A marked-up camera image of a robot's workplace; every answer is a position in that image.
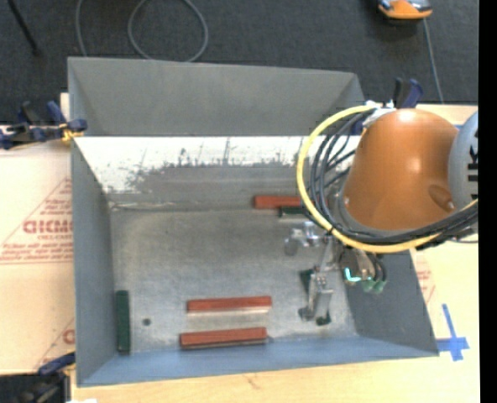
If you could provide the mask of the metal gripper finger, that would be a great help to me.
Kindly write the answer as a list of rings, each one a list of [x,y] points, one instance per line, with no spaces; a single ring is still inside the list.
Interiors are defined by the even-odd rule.
[[[306,221],[290,229],[284,241],[284,252],[286,255],[296,255],[300,248],[318,248],[327,243],[327,236],[316,231],[315,223]]]
[[[330,323],[329,312],[333,288],[327,283],[324,275],[304,275],[301,279],[307,294],[307,304],[299,310],[303,321]]]

